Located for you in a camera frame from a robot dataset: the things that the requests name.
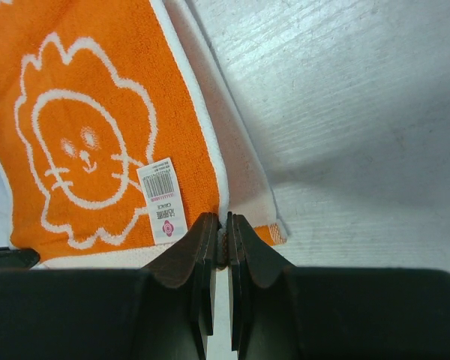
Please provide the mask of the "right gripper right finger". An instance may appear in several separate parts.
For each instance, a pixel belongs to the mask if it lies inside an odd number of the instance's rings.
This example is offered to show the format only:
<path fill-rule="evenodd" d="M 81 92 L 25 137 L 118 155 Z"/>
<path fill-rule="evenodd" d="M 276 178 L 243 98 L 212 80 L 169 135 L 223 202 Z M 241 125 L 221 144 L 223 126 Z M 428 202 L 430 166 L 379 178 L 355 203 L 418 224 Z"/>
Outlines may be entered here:
<path fill-rule="evenodd" d="M 229 214 L 231 345 L 240 359 L 450 359 L 450 273 L 293 265 Z"/>

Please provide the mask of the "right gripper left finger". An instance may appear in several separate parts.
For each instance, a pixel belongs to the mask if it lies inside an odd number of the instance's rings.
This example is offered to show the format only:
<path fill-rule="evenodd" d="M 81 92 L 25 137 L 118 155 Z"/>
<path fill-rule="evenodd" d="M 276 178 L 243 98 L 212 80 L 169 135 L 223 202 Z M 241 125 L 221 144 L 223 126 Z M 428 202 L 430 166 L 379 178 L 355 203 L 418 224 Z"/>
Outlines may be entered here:
<path fill-rule="evenodd" d="M 218 218 L 139 269 L 0 270 L 0 359 L 204 359 Z"/>

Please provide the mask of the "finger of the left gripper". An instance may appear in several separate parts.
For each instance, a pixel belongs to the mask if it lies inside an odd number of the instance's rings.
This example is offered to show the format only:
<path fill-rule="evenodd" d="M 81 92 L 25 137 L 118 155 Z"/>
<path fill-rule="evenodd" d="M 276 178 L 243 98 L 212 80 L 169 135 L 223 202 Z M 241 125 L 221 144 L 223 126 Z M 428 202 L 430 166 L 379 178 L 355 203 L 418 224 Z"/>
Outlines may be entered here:
<path fill-rule="evenodd" d="M 39 262 L 39 253 L 31 248 L 12 250 L 0 247 L 0 269 L 31 269 Z"/>

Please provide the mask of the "orange lion print towel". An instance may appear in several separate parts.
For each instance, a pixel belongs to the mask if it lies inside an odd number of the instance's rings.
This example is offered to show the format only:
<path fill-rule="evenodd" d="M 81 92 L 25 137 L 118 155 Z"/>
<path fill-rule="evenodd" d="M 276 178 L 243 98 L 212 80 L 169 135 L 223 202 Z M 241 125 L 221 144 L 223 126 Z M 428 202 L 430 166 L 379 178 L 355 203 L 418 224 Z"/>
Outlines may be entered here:
<path fill-rule="evenodd" d="M 193 19 L 162 1 L 0 1 L 0 247 L 138 268 L 204 212 L 287 240 Z"/>

